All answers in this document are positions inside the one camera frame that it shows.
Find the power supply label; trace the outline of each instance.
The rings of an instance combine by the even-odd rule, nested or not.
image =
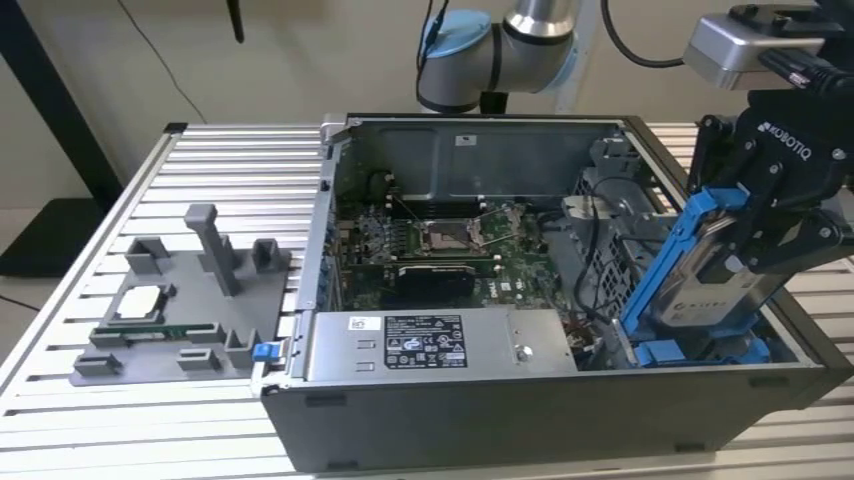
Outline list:
[[[459,315],[386,317],[386,366],[466,368],[466,335]]]

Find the black stand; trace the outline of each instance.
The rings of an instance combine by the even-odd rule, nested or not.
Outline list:
[[[0,0],[0,53],[92,194],[91,199],[48,202],[0,256],[0,275],[57,277],[119,198],[121,184],[16,0]]]
[[[483,92],[480,94],[480,113],[483,115],[503,115],[507,113],[508,93]]]

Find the green circuit board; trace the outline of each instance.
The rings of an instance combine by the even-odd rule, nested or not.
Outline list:
[[[339,229],[347,227],[344,308],[384,309],[399,269],[430,265],[475,272],[471,296],[447,307],[568,311],[535,215],[515,203],[487,203],[482,210],[472,218],[430,220],[392,219],[371,210],[339,223]]]

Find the slotted aluminum surface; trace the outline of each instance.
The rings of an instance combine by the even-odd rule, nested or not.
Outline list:
[[[687,124],[652,129],[687,166],[696,129]],[[191,202],[216,203],[217,224],[235,246],[263,234],[294,250],[281,314],[290,323],[318,147],[316,126],[193,126],[160,140],[0,369],[0,382],[7,379],[0,383],[0,479],[311,478],[292,470],[248,381],[77,389],[67,376],[128,269],[120,254],[132,237],[161,235],[169,249],[199,248],[180,220]],[[789,290],[854,359],[854,263],[841,260],[798,275]],[[853,472],[854,383],[847,383],[811,408],[769,415],[714,455],[371,478],[829,479],[854,478]]]

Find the black cable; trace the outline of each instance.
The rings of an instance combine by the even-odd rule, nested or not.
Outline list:
[[[143,29],[140,28],[139,24],[136,23],[136,19],[133,18],[133,15],[131,14],[131,11],[128,10],[128,7],[124,4],[124,1],[123,0],[116,0],[116,2],[119,3],[119,7],[121,7],[121,10],[124,10],[124,14],[128,17],[128,20],[131,20],[131,24],[133,25],[133,28],[136,29],[136,31],[139,32],[140,36],[143,37],[143,40],[145,40],[145,43],[151,47],[151,51],[157,56],[157,60],[160,60],[160,64],[163,65],[163,68],[165,69],[165,73],[169,75],[169,78],[172,79],[172,84],[175,85],[175,89],[177,90],[177,93],[180,93],[181,97],[184,97],[184,100],[187,100],[187,103],[189,104],[192,109],[199,114],[199,118],[201,119],[201,123],[207,124],[208,123],[208,119],[204,118],[204,115],[201,115],[201,111],[199,110],[199,107],[196,107],[196,104],[192,103],[192,100],[189,100],[189,97],[187,96],[187,93],[184,93],[184,90],[181,89],[181,86],[177,83],[177,79],[175,78],[175,74],[172,73],[172,69],[169,68],[169,65],[165,63],[165,60],[163,59],[163,55],[160,55],[160,52],[157,51],[157,48],[155,47],[155,44],[151,43],[148,35],[145,35],[145,32],[143,32]]]
[[[24,308],[32,310],[33,312],[39,312],[41,310],[39,307],[35,307],[35,306],[29,305],[28,303],[21,302],[20,300],[15,300],[13,298],[7,297],[5,295],[0,295],[0,300],[7,301],[9,303],[13,303],[19,307],[24,307]]]
[[[442,4],[442,8],[439,9],[439,13],[436,13],[436,18],[432,21],[432,25],[430,25],[430,31],[427,32],[427,36],[424,36],[424,30],[427,29],[427,22],[430,21],[430,13],[432,11],[432,0],[430,0],[427,15],[424,16],[424,23],[422,24],[422,36],[418,39],[418,54],[419,61],[416,62],[418,74],[415,76],[415,96],[420,96],[419,86],[422,83],[422,74],[424,73],[424,64],[427,63],[427,54],[430,53],[430,49],[436,43],[436,39],[439,38],[439,30],[442,29],[442,24],[444,23],[444,13],[448,9],[450,0],[444,0]]]
[[[584,279],[587,278],[587,272],[590,271],[590,267],[592,266],[592,259],[596,254],[596,245],[599,244],[599,209],[596,208],[595,198],[602,198],[602,197],[599,197],[599,195],[596,194],[596,189],[604,182],[610,182],[610,181],[628,182],[638,185],[640,188],[643,188],[640,183],[634,178],[614,175],[610,177],[600,178],[590,188],[590,193],[587,194],[587,198],[590,199],[590,207],[592,210],[592,225],[590,228],[590,241],[587,243],[587,255],[584,256],[584,265],[582,266],[582,270],[578,273],[578,278],[575,279],[575,285],[572,285],[572,299],[575,301],[575,305],[580,307],[580,309],[584,311],[587,316],[603,322],[608,321],[607,318],[596,311],[595,303],[592,307],[584,304],[584,302],[582,301],[580,292],[582,292]]]
[[[427,31],[427,22],[430,21],[430,14],[432,13],[432,0],[427,3],[427,13],[424,14],[424,21],[422,22],[422,33],[418,36],[418,52],[415,54],[415,69],[422,70],[422,51],[424,48],[424,32]]]
[[[611,37],[611,41],[614,42],[614,46],[619,50],[619,53],[635,64],[640,65],[646,68],[672,68],[684,65],[684,61],[680,58],[674,58],[672,60],[650,60],[647,58],[636,55],[623,43],[623,40],[619,38],[616,34],[616,28],[614,28],[614,19],[611,18],[611,5],[608,0],[602,0],[602,22],[604,23],[604,30],[608,33],[608,37]]]

